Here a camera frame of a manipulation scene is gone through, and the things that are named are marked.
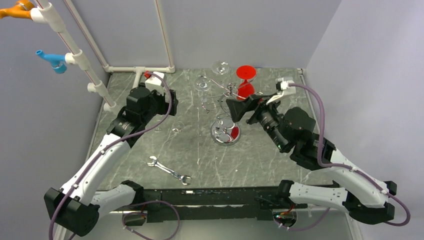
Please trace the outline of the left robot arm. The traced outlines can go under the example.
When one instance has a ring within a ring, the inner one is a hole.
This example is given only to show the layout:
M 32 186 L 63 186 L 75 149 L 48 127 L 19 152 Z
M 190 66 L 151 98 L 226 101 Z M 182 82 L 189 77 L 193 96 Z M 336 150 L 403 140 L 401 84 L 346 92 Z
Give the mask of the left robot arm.
M 83 237 L 109 212 L 123 206 L 137 210 L 143 205 L 144 188 L 130 180 L 99 195 L 96 191 L 117 161 L 131 150 L 141 135 L 149 131 L 146 126 L 150 120 L 156 115 L 164 118 L 174 116 L 178 103 L 176 92 L 172 89 L 159 93 L 139 86 L 130 91 L 126 104 L 81 169 L 60 189 L 50 188 L 45 193 L 50 240 L 54 238 L 55 224 Z

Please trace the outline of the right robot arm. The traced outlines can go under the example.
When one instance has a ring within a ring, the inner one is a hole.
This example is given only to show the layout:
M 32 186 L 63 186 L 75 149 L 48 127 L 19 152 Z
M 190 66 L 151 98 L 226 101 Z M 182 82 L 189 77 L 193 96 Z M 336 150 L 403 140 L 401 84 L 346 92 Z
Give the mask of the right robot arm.
M 230 117 L 239 122 L 252 112 L 247 124 L 260 124 L 281 153 L 288 153 L 298 166 L 311 172 L 328 174 L 336 187 L 305 185 L 282 180 L 271 198 L 282 208 L 297 205 L 318 205 L 347 213 L 354 220 L 368 225 L 394 219 L 395 207 L 388 195 L 395 194 L 393 181 L 380 181 L 350 162 L 335 145 L 314 132 L 316 121 L 300 107 L 278 112 L 276 103 L 251 95 L 246 100 L 227 99 Z

